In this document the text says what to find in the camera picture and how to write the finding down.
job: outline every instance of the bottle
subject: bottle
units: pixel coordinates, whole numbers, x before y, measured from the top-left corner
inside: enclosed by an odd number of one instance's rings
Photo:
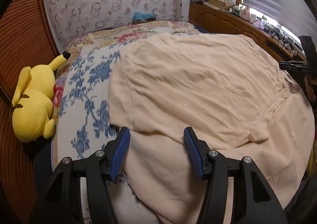
[[[242,12],[243,12],[243,6],[241,5],[241,7],[239,8],[239,16],[242,17]]]
[[[251,24],[256,23],[256,15],[255,14],[251,14],[250,23]]]
[[[261,20],[263,26],[266,26],[267,18],[263,15],[262,20]]]
[[[251,18],[251,13],[250,13],[250,6],[247,6],[243,11],[242,11],[242,16],[244,20],[250,21]]]

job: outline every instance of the cabinet door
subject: cabinet door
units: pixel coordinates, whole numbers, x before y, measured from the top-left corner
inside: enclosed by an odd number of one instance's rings
[[[219,32],[226,34],[237,34],[240,23],[234,19],[234,16],[226,15],[225,13],[219,12]]]
[[[189,17],[188,17],[189,21],[192,24],[198,25],[199,17],[200,17],[200,9],[199,9],[199,7],[197,7],[194,4],[191,4],[190,8],[189,8]]]
[[[254,28],[248,27],[248,26],[242,24],[240,26],[239,33],[252,38],[256,42],[256,44],[261,46],[261,47],[264,45],[264,41],[265,41],[264,34],[259,33],[255,29],[255,27]]]
[[[216,10],[206,9],[202,13],[199,26],[209,33],[219,33],[219,14]]]

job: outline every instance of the black ear tip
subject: black ear tip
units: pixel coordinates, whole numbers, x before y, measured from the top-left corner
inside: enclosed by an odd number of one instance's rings
[[[17,108],[23,108],[23,105],[22,105],[22,104],[17,104],[14,108],[15,108],[15,109],[17,109]]]
[[[70,53],[65,50],[65,51],[63,52],[63,56],[64,56],[65,59],[68,60],[69,57],[70,57]]]

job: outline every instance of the metal screw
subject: metal screw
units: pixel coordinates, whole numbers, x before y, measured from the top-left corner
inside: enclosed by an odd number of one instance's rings
[[[64,164],[68,164],[70,163],[71,160],[72,160],[71,158],[65,157],[64,159],[61,160],[61,162],[63,162]]]
[[[105,154],[105,152],[102,151],[102,150],[96,151],[96,153],[95,153],[95,155],[96,155],[97,157],[102,157],[102,156],[104,156],[104,154]]]
[[[218,155],[218,152],[215,151],[215,150],[210,150],[209,151],[209,155],[212,156],[212,157],[216,157]]]
[[[249,156],[245,156],[243,158],[243,160],[246,162],[246,163],[250,163],[252,161],[252,159],[249,157]]]

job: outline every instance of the jar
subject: jar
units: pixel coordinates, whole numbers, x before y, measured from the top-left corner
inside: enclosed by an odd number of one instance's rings
[[[267,18],[264,15],[262,17],[261,22],[262,22],[262,25],[265,27],[266,26],[266,22],[267,22]]]
[[[251,14],[251,18],[250,18],[250,23],[256,23],[256,15],[255,14]]]

